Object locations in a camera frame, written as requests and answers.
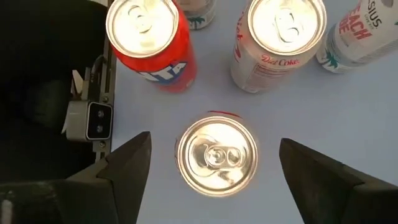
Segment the silver Diet Coke can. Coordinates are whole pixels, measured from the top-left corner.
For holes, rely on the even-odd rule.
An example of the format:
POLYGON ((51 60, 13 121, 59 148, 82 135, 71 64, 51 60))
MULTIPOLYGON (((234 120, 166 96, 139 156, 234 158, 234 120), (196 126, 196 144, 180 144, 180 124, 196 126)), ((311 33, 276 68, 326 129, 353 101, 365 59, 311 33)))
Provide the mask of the silver Diet Coke can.
POLYGON ((235 84, 259 93, 304 66, 326 29, 323 0, 249 0, 236 24, 235 84))
POLYGON ((195 119, 175 141, 175 163, 184 181, 208 197, 229 197, 256 173, 259 143, 237 114, 211 110, 195 119))

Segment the blue table mat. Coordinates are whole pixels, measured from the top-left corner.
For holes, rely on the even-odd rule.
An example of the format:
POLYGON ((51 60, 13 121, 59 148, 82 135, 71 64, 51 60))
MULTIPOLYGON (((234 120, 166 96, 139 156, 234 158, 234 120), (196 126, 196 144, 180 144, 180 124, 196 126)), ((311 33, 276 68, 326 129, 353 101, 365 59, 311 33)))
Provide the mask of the blue table mat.
POLYGON ((198 73, 182 93, 117 65, 112 147, 143 131, 152 136, 141 224, 302 224, 280 164, 282 138, 398 185, 398 51, 340 75, 311 60, 270 91, 246 93, 229 70, 246 3, 218 0, 212 23, 192 32, 198 73), (255 177, 231 197, 198 194, 175 165, 176 139, 211 110, 240 115, 260 147, 255 177))

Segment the red Fanta strawberry can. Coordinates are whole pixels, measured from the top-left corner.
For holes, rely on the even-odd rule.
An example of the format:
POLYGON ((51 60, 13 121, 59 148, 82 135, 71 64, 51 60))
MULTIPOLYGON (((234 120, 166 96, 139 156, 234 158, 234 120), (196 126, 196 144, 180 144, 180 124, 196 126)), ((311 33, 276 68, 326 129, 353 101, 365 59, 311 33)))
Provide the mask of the red Fanta strawberry can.
POLYGON ((175 0, 114 0, 105 26, 120 62, 148 82, 172 93, 193 83, 190 29, 175 0))

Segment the white Celsius peach can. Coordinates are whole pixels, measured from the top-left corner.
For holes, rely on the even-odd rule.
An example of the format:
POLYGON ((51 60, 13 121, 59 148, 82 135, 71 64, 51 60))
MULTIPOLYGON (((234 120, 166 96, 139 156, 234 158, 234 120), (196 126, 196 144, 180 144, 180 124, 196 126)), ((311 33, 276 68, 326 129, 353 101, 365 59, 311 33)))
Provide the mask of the white Celsius peach can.
POLYGON ((359 0, 327 32, 316 53, 333 73, 346 73, 398 50, 398 0, 359 0))
POLYGON ((215 16, 217 0, 175 0, 183 10, 190 30, 206 27, 215 16))

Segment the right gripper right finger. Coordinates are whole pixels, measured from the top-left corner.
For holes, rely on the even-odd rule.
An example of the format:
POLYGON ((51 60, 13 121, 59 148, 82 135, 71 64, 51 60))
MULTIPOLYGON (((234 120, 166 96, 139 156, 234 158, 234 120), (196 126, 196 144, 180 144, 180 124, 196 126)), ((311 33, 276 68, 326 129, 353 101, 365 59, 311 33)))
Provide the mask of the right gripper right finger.
POLYGON ((289 138, 279 158, 304 224, 398 224, 398 186, 289 138))

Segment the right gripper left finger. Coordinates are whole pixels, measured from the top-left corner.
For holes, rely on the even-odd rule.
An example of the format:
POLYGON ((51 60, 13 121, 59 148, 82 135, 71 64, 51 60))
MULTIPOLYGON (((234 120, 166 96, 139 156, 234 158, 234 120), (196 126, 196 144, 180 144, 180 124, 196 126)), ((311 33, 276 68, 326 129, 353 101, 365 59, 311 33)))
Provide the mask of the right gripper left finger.
POLYGON ((144 131, 66 179, 0 184, 0 224, 136 224, 151 152, 144 131))

